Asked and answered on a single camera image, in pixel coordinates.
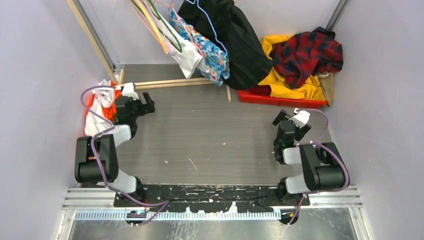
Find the black pleated skirt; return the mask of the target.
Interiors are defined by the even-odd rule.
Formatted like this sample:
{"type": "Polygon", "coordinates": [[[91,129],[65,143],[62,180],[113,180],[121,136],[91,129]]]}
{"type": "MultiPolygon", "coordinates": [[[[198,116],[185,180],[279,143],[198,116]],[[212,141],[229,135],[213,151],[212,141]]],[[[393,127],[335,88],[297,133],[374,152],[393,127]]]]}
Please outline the black pleated skirt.
{"type": "MultiPolygon", "coordinates": [[[[272,70],[262,45],[245,14],[232,0],[200,0],[199,5],[208,13],[217,38],[226,47],[230,77],[223,82],[234,90],[249,90],[258,85],[272,70]]],[[[178,15],[196,31],[220,47],[205,15],[186,1],[178,15]]]]}

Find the blue hanger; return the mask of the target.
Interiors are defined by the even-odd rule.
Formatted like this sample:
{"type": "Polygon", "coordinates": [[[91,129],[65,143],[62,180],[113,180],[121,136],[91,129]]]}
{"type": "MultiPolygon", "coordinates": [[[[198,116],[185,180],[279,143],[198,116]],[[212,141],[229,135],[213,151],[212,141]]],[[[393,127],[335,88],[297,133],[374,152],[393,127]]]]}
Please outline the blue hanger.
{"type": "Polygon", "coordinates": [[[185,0],[185,2],[188,2],[189,4],[196,6],[197,9],[199,9],[205,15],[207,22],[209,23],[210,28],[213,32],[213,36],[214,36],[215,41],[221,45],[221,47],[223,48],[223,50],[226,53],[228,53],[228,50],[226,49],[225,45],[218,39],[217,32],[214,28],[214,25],[213,25],[209,15],[208,15],[208,13],[200,6],[200,1],[199,0],[185,0]]]}

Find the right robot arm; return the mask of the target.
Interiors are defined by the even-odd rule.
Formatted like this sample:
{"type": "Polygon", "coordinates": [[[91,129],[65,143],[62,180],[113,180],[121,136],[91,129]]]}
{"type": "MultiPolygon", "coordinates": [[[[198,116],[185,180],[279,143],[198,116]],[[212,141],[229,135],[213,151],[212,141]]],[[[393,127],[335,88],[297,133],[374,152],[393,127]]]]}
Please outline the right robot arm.
{"type": "Polygon", "coordinates": [[[312,128],[308,109],[295,109],[293,115],[281,110],[272,124],[277,127],[273,141],[274,158],[282,165],[299,165],[302,173],[285,177],[276,195],[283,205],[291,205],[299,194],[336,192],[346,189],[350,175],[333,142],[300,141],[312,128]]]}

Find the white garment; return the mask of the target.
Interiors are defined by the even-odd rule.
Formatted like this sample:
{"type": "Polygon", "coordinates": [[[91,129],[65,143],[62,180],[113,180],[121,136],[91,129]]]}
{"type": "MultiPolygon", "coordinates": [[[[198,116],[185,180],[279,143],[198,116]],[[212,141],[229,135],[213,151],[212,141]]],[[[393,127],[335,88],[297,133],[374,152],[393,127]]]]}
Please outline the white garment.
{"type": "Polygon", "coordinates": [[[170,27],[182,45],[182,53],[176,53],[175,55],[171,56],[178,63],[179,68],[185,78],[191,78],[196,70],[202,70],[206,73],[209,73],[210,68],[206,65],[204,57],[199,54],[195,45],[189,40],[180,36],[180,34],[177,33],[177,31],[171,25],[170,27]]]}

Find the blue patterned garment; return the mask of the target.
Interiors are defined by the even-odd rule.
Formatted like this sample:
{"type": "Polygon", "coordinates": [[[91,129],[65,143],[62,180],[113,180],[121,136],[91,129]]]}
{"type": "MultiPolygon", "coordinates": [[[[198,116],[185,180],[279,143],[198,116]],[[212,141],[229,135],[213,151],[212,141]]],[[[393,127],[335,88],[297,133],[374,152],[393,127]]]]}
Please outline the blue patterned garment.
{"type": "MultiPolygon", "coordinates": [[[[196,70],[201,73],[205,78],[213,82],[217,86],[221,86],[225,80],[230,77],[229,58],[228,54],[221,50],[215,43],[211,42],[208,38],[204,37],[195,28],[187,23],[182,17],[182,22],[187,27],[192,35],[194,43],[201,49],[204,54],[206,66],[210,68],[207,73],[202,70],[196,70]]],[[[188,34],[178,21],[172,9],[169,9],[169,23],[186,40],[189,40],[188,34]]]]}

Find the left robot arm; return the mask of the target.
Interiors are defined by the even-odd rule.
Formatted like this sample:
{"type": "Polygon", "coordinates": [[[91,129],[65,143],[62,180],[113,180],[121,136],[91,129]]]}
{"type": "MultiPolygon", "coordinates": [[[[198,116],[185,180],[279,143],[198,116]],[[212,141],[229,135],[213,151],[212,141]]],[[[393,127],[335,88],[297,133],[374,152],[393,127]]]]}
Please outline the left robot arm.
{"type": "Polygon", "coordinates": [[[74,176],[80,184],[96,184],[109,188],[133,206],[146,200],[143,184],[138,177],[125,173],[119,167],[117,146],[133,139],[138,130],[137,118],[155,112],[155,102],[143,92],[145,102],[138,95],[121,95],[115,100],[116,114],[113,125],[95,134],[82,136],[76,141],[74,176]]]}

